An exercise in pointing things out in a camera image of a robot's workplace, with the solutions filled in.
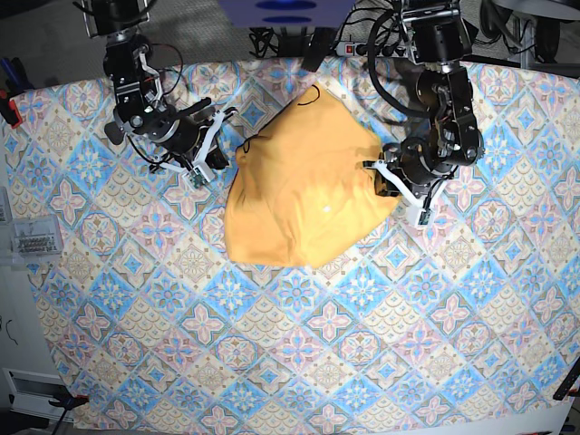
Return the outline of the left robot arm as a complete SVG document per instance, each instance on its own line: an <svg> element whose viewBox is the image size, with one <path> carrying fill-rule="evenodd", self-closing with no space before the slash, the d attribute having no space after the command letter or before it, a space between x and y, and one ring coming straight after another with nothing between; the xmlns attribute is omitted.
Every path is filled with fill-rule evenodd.
<svg viewBox="0 0 580 435"><path fill-rule="evenodd" d="M412 63L422 69L415 90L423 108L414 110L388 93L376 71L377 38L388 21L396 25ZM434 203L462 167L484 154L472 107L473 88L461 64L471 52L471 38L457 1L401 1L381 14L367 42L368 73L377 93L407 118L426 119L427 137L408 137L383 145L375 161L363 166L376 172L375 192L407 201L407 219L415 227L433 220Z"/></svg>

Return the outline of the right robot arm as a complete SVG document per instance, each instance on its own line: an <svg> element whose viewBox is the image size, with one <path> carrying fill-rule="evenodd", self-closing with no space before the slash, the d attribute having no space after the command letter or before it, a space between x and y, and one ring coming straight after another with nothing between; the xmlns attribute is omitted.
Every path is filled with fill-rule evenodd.
<svg viewBox="0 0 580 435"><path fill-rule="evenodd" d="M152 43L139 25L149 21L154 1L74 1L89 37L106 39L103 70L113 85L113 121L104 127L116 145L127 141L149 173L176 172L198 189L228 166L217 144L222 124L236 111L218 110L209 97L177 109L163 88L162 71L150 64Z"/></svg>

